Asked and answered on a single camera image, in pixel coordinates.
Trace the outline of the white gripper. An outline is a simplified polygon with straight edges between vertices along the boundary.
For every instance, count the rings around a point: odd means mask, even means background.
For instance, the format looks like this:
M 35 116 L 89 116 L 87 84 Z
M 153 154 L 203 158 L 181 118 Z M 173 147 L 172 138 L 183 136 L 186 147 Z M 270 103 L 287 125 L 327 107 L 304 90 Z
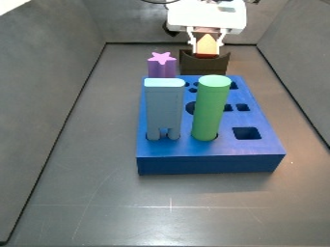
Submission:
M 167 10 L 167 29 L 186 32 L 188 44 L 196 48 L 194 29 L 212 28 L 218 33 L 216 46 L 224 45 L 228 34 L 239 34 L 246 27 L 246 5 L 243 0 L 179 0 Z

